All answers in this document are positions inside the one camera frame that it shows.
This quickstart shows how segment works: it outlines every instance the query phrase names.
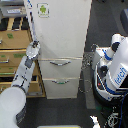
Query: sticker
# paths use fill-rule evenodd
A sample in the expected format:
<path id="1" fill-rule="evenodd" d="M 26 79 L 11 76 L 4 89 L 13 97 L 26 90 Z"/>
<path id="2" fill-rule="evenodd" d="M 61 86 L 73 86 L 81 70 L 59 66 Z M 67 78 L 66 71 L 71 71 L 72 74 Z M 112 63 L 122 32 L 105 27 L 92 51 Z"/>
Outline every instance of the sticker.
<path id="1" fill-rule="evenodd" d="M 26 53 L 19 53 L 19 54 L 13 54 L 14 58 L 22 58 L 23 56 L 26 56 Z"/>
<path id="2" fill-rule="evenodd" d="M 9 68 L 9 69 L 13 69 L 13 68 Z"/>
<path id="3" fill-rule="evenodd" d="M 20 9 L 10 9 L 7 10 L 8 14 L 20 14 Z"/>
<path id="4" fill-rule="evenodd" d="M 38 14 L 39 17 L 49 17 L 49 5 L 48 4 L 38 4 Z"/>
<path id="5" fill-rule="evenodd" d="M 7 36 L 8 36 L 9 39 L 13 39 L 12 33 L 8 33 Z"/>
<path id="6" fill-rule="evenodd" d="M 1 55 L 1 58 L 5 58 L 6 56 L 5 55 Z"/>
<path id="7" fill-rule="evenodd" d="M 31 1 L 30 1 L 30 0 L 27 0 L 27 7 L 28 7 L 29 9 L 31 9 L 31 8 L 32 8 L 32 3 L 31 3 Z"/>

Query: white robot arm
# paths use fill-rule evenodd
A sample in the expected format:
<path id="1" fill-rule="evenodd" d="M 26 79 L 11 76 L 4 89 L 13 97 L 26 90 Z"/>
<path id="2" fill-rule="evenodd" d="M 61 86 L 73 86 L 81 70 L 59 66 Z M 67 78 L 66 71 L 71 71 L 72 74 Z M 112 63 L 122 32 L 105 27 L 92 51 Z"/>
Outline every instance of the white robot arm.
<path id="1" fill-rule="evenodd" d="M 128 91 L 128 37 L 112 36 L 111 47 L 97 48 L 92 69 L 94 72 L 94 93 L 104 104 L 118 104 L 117 101 Z"/>
<path id="2" fill-rule="evenodd" d="M 10 88 L 0 94 L 0 128 L 18 128 L 25 115 L 26 93 L 29 89 L 34 60 L 37 59 L 40 44 L 30 43 L 26 55 L 21 60 Z"/>

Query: label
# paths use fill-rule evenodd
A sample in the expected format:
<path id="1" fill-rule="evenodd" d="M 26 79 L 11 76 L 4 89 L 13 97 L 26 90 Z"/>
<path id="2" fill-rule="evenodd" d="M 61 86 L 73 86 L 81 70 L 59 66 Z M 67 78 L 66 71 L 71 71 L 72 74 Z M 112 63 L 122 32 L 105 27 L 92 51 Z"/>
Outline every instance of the label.
<path id="1" fill-rule="evenodd" d="M 127 74 L 128 74 L 128 71 L 123 67 L 122 64 L 120 64 L 114 77 L 112 78 L 112 80 L 114 81 L 117 87 L 121 86 Z"/>
<path id="2" fill-rule="evenodd" d="M 6 56 L 5 55 L 1 55 L 1 58 L 5 58 Z"/>
<path id="3" fill-rule="evenodd" d="M 49 17 L 49 5 L 48 4 L 38 4 L 38 14 L 39 17 Z"/>
<path id="4" fill-rule="evenodd" d="M 10 70 L 13 69 L 13 68 L 9 68 Z"/>
<path id="5" fill-rule="evenodd" d="M 9 14 L 20 14 L 20 9 L 10 9 L 7 10 Z"/>
<path id="6" fill-rule="evenodd" d="M 13 39 L 12 33 L 8 33 L 7 36 L 8 36 L 9 39 Z"/>
<path id="7" fill-rule="evenodd" d="M 17 53 L 13 54 L 14 58 L 22 58 L 23 56 L 26 56 L 26 53 Z"/>

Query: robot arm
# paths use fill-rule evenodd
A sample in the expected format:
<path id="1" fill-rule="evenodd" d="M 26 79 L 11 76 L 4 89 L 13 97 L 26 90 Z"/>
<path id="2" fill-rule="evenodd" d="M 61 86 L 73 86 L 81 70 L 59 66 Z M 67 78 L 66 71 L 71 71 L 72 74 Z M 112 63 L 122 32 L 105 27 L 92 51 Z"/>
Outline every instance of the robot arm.
<path id="1" fill-rule="evenodd" d="M 39 49 L 40 44 L 37 41 L 30 43 L 27 56 L 22 58 L 11 87 L 0 95 L 0 128 L 18 128 L 17 123 L 21 122 L 25 115 L 26 94 Z"/>

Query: freezer drawer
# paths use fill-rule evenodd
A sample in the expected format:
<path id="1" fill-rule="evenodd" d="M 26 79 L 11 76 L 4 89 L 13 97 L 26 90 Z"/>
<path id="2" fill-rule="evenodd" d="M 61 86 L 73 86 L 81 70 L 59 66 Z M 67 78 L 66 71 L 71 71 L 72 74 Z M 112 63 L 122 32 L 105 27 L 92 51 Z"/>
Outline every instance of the freezer drawer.
<path id="1" fill-rule="evenodd" d="M 79 79 L 43 80 L 47 99 L 77 98 Z"/>
<path id="2" fill-rule="evenodd" d="M 38 61 L 42 78 L 80 77 L 82 59 Z"/>
<path id="3" fill-rule="evenodd" d="M 31 30 L 30 12 L 41 43 L 39 59 L 83 55 L 92 0 L 31 0 L 32 8 L 24 1 Z M 43 3 L 47 4 L 48 17 L 40 16 Z"/>

